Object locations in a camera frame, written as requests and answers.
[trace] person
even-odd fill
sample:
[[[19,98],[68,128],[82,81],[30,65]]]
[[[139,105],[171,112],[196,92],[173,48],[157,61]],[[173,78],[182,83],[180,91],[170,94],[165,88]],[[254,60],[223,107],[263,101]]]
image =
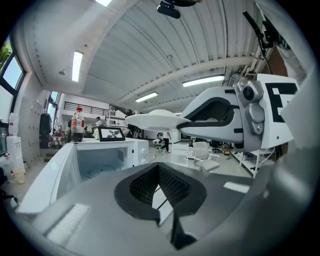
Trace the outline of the person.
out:
[[[71,142],[71,121],[72,121],[72,120],[70,120],[70,121],[68,122],[68,128],[67,128],[67,132],[66,132],[66,142],[67,142],[67,143],[70,143],[70,142]]]
[[[136,129],[136,126],[129,123],[127,128],[123,131],[123,135],[126,136],[127,138],[133,138],[135,129]]]
[[[96,123],[95,123],[95,125],[96,125],[96,127],[101,127],[101,126],[103,126],[103,125],[102,125],[102,121],[101,121],[101,119],[100,119],[99,116],[96,117]]]
[[[56,134],[56,131],[59,131],[59,123],[58,123],[58,117],[55,118],[54,124],[53,124],[53,134]]]
[[[156,135],[156,139],[154,139],[152,142],[153,142],[154,147],[156,147],[156,148],[161,148],[160,143],[161,143],[162,141],[163,141],[162,133],[159,132],[159,133]]]
[[[171,140],[171,135],[168,131],[164,131],[162,134],[162,138],[164,140],[164,145],[162,146],[162,149],[166,149],[166,153],[170,153],[169,151],[169,139]]]

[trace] ceiling light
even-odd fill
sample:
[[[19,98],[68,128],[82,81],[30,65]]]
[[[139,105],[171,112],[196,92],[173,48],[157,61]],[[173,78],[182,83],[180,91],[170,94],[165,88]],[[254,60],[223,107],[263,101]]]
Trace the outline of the ceiling light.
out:
[[[79,81],[79,73],[80,73],[80,66],[81,60],[83,57],[83,53],[79,51],[75,51],[73,55],[73,64],[72,64],[72,81],[78,82]]]
[[[143,102],[143,101],[145,101],[145,100],[147,100],[147,99],[150,99],[150,98],[153,98],[153,97],[155,97],[155,96],[158,96],[158,93],[153,92],[153,93],[150,93],[150,94],[148,94],[148,95],[146,95],[146,96],[143,96],[142,98],[137,98],[135,101],[136,101],[136,102]]]
[[[225,75],[220,74],[220,75],[214,75],[214,76],[208,76],[208,77],[204,77],[204,78],[200,78],[200,79],[195,79],[195,80],[188,81],[188,82],[183,82],[182,85],[184,87],[188,87],[188,86],[195,86],[195,85],[200,85],[200,84],[205,84],[205,83],[222,81],[224,79],[225,79]]]
[[[107,7],[108,4],[110,4],[110,2],[112,0],[95,0],[97,3],[102,4],[103,6]]]

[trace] white seat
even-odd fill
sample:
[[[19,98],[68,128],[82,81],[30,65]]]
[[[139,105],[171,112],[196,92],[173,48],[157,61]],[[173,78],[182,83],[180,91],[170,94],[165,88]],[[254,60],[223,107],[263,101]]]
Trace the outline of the white seat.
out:
[[[193,149],[194,166],[205,172],[210,172],[220,167],[220,164],[217,162],[220,156],[209,153],[208,146],[205,141],[193,143]]]

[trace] security camera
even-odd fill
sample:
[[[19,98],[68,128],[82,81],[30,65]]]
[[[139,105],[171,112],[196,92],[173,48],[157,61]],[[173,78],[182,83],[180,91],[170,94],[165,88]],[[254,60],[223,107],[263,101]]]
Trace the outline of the security camera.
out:
[[[164,1],[160,2],[159,6],[157,7],[156,10],[160,14],[164,14],[164,15],[170,16],[175,19],[180,19],[180,17],[181,17],[180,12],[175,8],[174,5],[172,5],[170,3],[166,3]]]
[[[160,14],[180,19],[181,14],[175,6],[190,7],[194,6],[197,2],[201,2],[201,0],[165,0],[160,2],[157,11]]]

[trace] ceiling beam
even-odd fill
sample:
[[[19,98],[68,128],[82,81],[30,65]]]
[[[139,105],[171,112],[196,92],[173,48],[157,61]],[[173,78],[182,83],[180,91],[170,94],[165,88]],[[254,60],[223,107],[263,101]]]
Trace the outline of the ceiling beam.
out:
[[[221,58],[221,59],[215,59],[210,60],[207,62],[202,62],[199,64],[195,64],[192,66],[185,67],[183,69],[174,71],[172,73],[169,73],[167,75],[164,75],[148,84],[145,84],[144,86],[141,86],[140,88],[134,90],[132,93],[127,94],[120,99],[118,99],[118,103],[123,103],[127,100],[130,100],[133,97],[137,97],[147,91],[150,91],[156,87],[160,87],[163,84],[167,83],[168,81],[181,78],[186,75],[191,75],[193,73],[207,71],[210,69],[217,69],[217,68],[224,68],[224,67],[230,67],[230,66],[239,66],[239,65],[250,65],[254,61],[254,57],[229,57],[229,58]]]

